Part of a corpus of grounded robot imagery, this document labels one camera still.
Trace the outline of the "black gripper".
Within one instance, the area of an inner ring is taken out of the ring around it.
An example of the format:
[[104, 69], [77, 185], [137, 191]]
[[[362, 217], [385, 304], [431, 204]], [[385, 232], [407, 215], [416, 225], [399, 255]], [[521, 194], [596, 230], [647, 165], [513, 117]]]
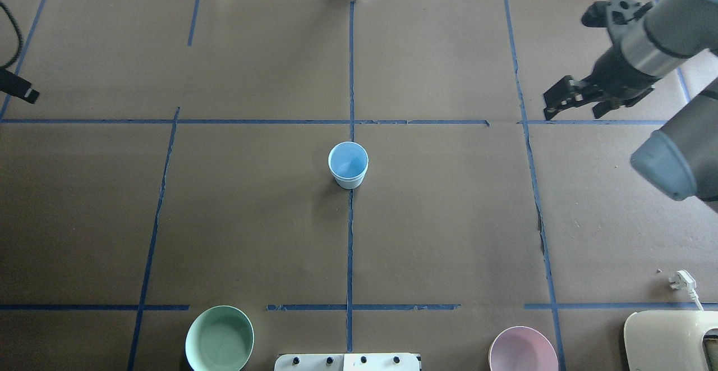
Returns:
[[544, 118], [553, 120], [567, 108], [582, 107], [587, 102], [596, 103], [594, 118], [602, 118], [620, 107], [633, 107], [652, 92], [656, 82], [656, 77], [631, 66], [621, 51], [606, 51], [584, 80], [564, 75], [543, 93]]

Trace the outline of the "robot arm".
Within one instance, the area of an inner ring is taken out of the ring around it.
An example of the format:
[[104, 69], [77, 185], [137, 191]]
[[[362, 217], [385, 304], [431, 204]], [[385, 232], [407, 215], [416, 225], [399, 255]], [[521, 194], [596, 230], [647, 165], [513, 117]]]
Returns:
[[[543, 95], [545, 120], [591, 105], [599, 120], [634, 107], [660, 80], [702, 52], [716, 54], [717, 0], [595, 1], [581, 18], [611, 44], [584, 79], [566, 75]], [[695, 198], [716, 210], [716, 79], [653, 131], [630, 165], [669, 199]]]

